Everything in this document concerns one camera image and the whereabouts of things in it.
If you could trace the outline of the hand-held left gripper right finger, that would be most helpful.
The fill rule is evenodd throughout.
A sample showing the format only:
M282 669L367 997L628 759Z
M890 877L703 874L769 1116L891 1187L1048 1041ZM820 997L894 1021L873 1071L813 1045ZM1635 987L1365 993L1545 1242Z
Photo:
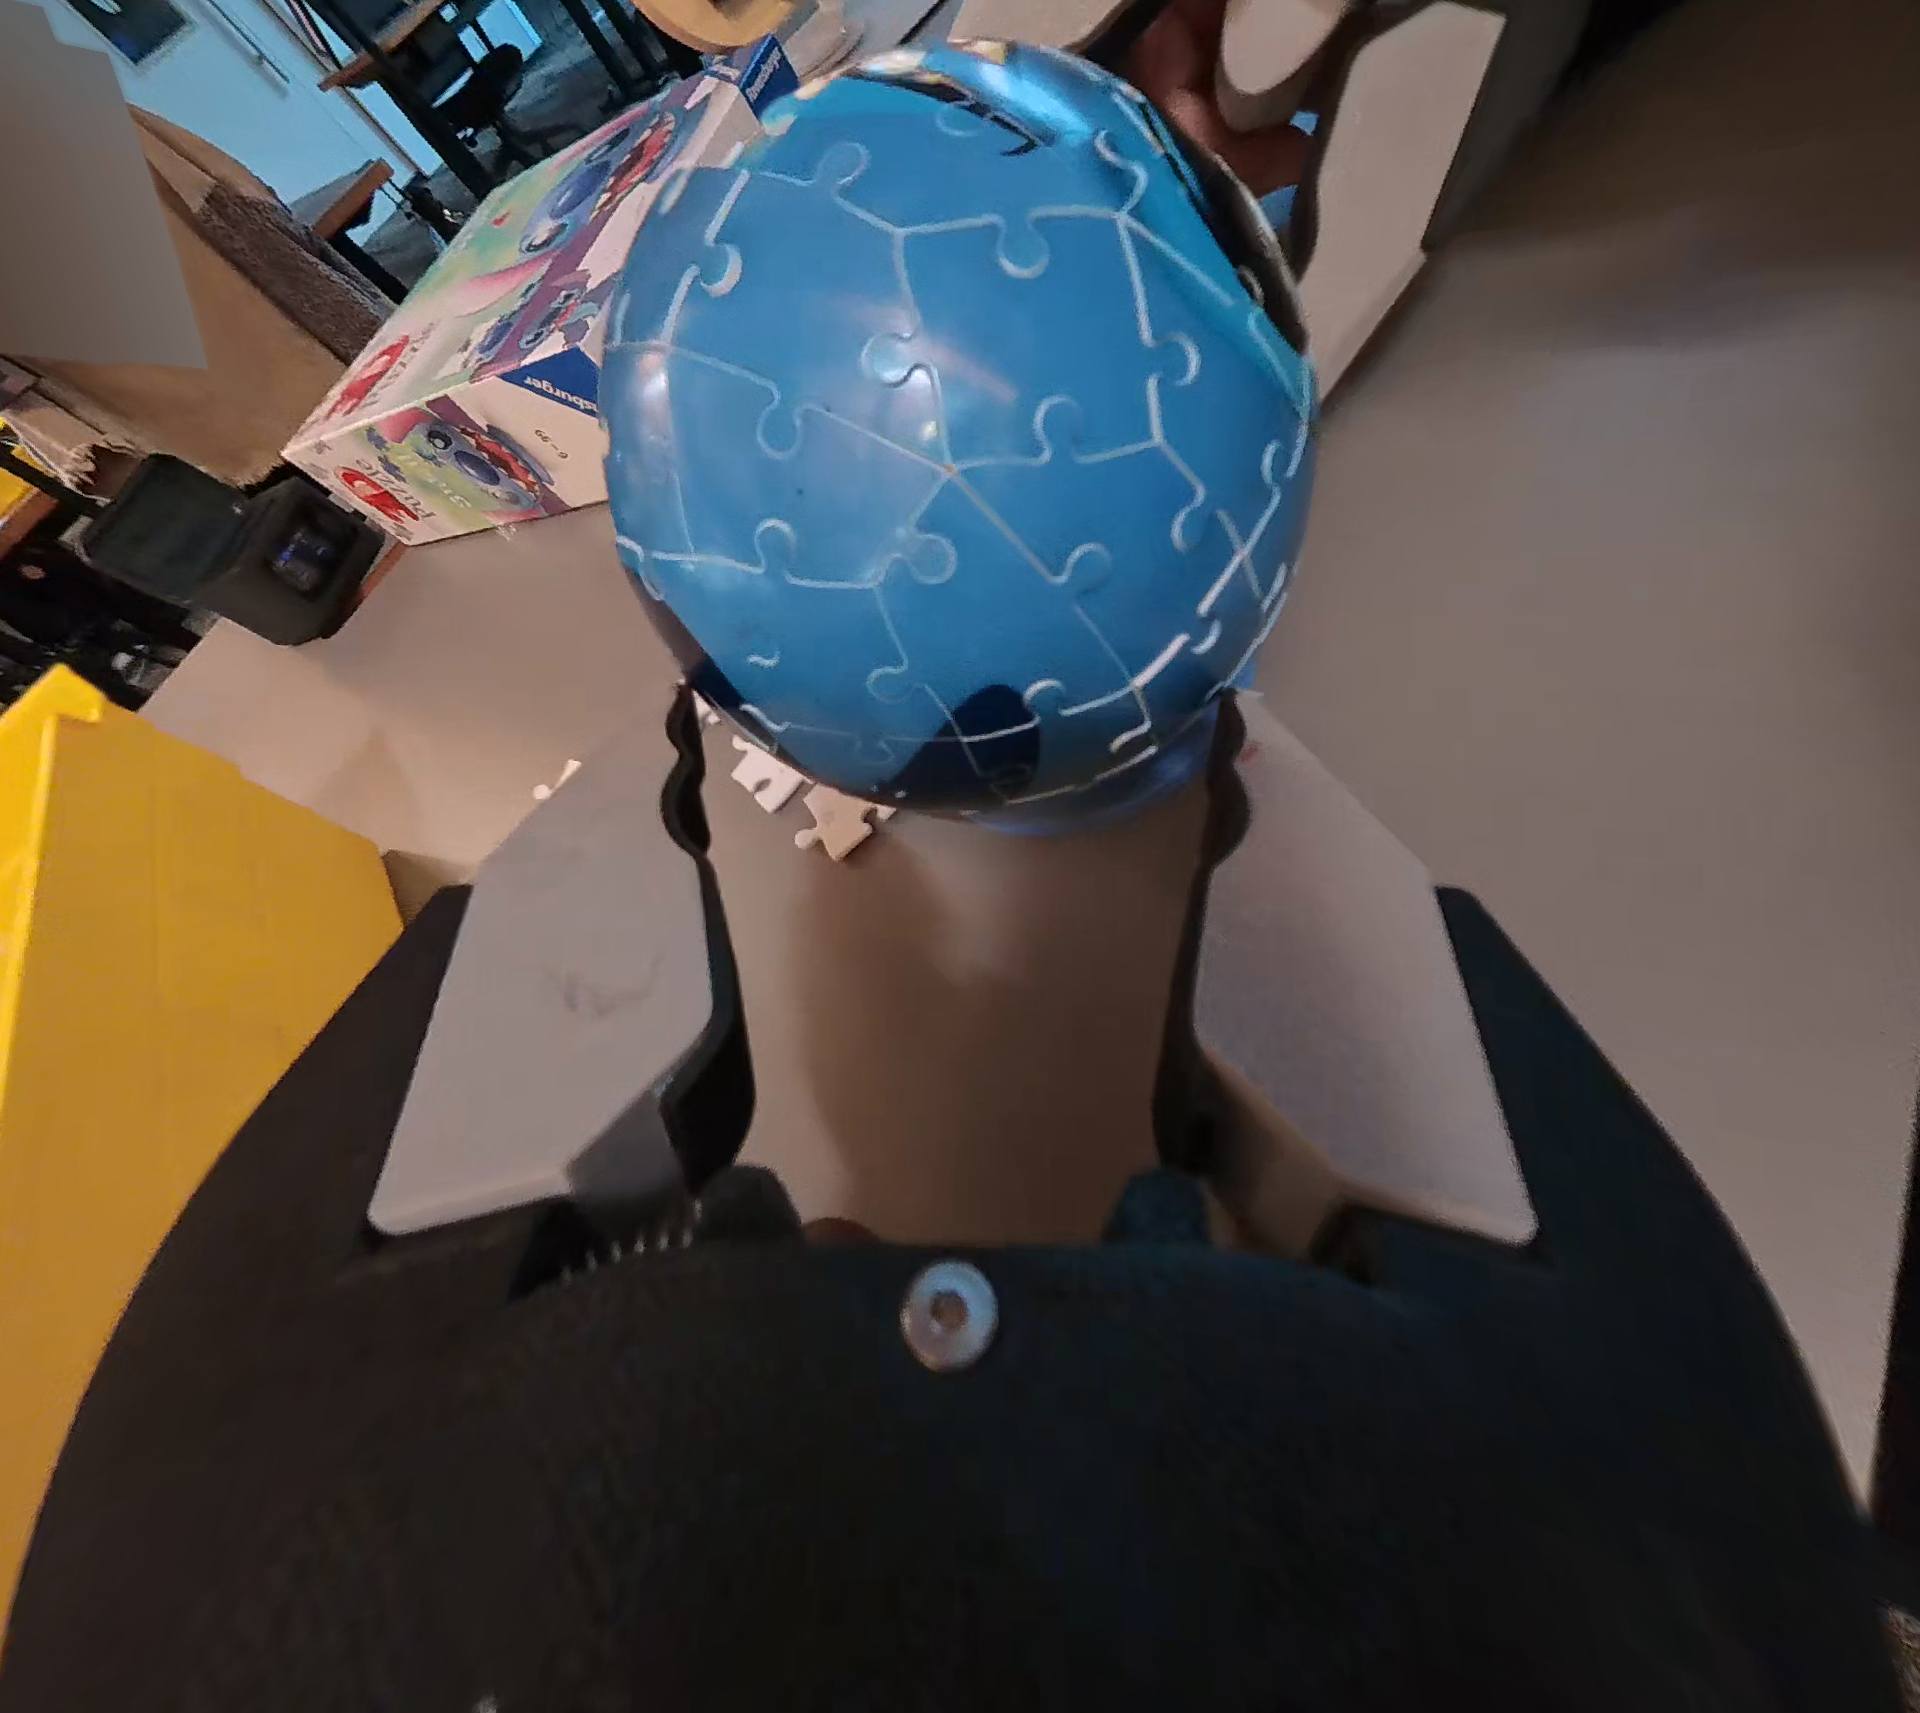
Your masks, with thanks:
M1161 1161L1243 1246L1343 1215L1538 1227L1427 867L1251 695L1228 696L1153 1095Z

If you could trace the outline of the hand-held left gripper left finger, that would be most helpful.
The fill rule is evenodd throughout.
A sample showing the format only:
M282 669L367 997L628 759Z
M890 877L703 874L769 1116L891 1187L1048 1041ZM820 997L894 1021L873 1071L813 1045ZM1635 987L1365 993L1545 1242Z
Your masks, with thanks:
M701 843L701 730L644 687L478 867L367 1201L387 1236L562 1201L631 1225L693 1188L670 1113L739 1015Z

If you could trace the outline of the blue ball stand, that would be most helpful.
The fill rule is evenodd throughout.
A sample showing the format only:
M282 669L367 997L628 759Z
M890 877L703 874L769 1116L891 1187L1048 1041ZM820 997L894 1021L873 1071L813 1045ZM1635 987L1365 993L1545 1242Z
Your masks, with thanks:
M1068 712L1031 699L1036 742L1008 759L984 801L947 819L1006 837L1068 837L1121 824L1191 788L1205 772L1229 688L1153 715L1140 692Z

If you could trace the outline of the blue puzzle ball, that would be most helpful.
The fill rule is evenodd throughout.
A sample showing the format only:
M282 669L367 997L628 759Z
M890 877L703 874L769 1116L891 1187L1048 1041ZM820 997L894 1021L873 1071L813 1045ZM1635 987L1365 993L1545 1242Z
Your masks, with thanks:
M615 549L697 696L945 815L1038 692L1231 696L1283 615L1319 393L1223 162L1091 60L894 51L640 227L598 405Z

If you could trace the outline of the cartoon printed puzzle box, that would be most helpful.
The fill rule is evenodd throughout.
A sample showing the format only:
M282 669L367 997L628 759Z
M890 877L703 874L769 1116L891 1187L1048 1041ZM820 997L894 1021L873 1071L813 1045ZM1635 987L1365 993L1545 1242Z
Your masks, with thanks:
M404 546L603 503L602 352L634 241L797 85L764 37L492 190L283 461Z

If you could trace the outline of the person's right hand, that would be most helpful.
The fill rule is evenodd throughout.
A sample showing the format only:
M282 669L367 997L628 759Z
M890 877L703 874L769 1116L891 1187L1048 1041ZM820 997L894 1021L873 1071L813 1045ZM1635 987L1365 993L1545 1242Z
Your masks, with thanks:
M1215 85L1228 3L1164 0L1127 46L1120 72L1186 138L1215 154L1254 197L1263 198L1300 185L1308 137L1290 123L1251 133L1228 125Z

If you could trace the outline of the yellow plastic bin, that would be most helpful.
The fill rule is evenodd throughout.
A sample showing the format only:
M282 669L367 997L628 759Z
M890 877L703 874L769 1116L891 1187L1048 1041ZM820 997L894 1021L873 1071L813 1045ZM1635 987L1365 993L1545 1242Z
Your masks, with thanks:
M399 928L372 840L76 673L3 711L3 1612L143 1271Z

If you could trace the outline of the black device with display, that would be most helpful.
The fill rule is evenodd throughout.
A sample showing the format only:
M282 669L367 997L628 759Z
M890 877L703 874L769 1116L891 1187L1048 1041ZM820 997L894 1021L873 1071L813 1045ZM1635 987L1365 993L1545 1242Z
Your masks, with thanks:
M77 537L108 579L283 647L333 636L386 546L302 474L249 494L171 455L143 457Z

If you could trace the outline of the black office chair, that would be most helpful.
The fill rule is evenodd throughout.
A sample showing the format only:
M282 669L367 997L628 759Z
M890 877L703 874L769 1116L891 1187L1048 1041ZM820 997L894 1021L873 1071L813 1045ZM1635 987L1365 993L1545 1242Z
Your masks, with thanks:
M487 49L461 79L433 102L433 114L461 143L481 133L508 135L512 100L524 81L526 53L516 45Z

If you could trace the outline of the wooden top desk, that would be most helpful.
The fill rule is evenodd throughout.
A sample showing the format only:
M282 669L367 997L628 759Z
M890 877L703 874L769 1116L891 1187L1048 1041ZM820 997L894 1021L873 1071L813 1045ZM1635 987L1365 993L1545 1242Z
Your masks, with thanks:
M425 143L455 183L474 197L489 193L508 164L527 164L529 137L510 123L516 85L478 92L476 117L449 117L484 60L465 46L465 28L489 0L396 0L379 24L350 0L297 0L317 10L342 57L319 79L328 92L386 94L407 129ZM557 0L608 79L611 104L625 106L667 81L674 65L662 37L625 0Z

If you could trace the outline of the wooden top table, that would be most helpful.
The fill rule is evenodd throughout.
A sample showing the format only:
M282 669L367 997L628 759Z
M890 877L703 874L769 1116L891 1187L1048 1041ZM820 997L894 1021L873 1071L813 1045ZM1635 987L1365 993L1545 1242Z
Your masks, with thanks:
M398 193L394 164L373 158L299 195L289 213L315 238L364 244L399 209Z

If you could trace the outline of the beige patterned cloth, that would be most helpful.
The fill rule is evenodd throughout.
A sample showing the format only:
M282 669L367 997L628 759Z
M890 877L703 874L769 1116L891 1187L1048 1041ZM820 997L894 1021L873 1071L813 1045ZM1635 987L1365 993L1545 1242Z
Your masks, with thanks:
M197 325L197 367L135 362L112 409L154 450L263 479L391 307L251 168L132 111Z

